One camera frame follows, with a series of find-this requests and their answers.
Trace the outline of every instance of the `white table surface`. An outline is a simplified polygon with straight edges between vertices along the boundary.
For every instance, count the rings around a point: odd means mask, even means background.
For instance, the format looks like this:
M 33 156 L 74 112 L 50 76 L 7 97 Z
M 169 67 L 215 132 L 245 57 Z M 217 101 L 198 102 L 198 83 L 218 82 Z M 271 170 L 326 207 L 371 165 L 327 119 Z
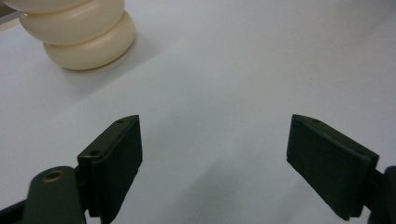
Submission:
M 375 151 L 381 172 L 396 164 L 395 1 L 126 9 L 133 47 L 91 72 L 57 66 L 20 26 L 0 33 L 0 209 L 135 114 L 144 162 L 114 223 L 344 223 L 286 162 L 292 114 Z

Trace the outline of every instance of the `stacked rings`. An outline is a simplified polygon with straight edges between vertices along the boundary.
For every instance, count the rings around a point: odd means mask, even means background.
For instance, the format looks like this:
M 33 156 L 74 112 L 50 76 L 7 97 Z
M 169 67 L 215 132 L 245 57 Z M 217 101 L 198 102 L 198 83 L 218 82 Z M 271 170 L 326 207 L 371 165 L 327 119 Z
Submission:
M 119 58 L 134 40 L 124 0 L 5 0 L 23 28 L 62 67 L 92 69 Z

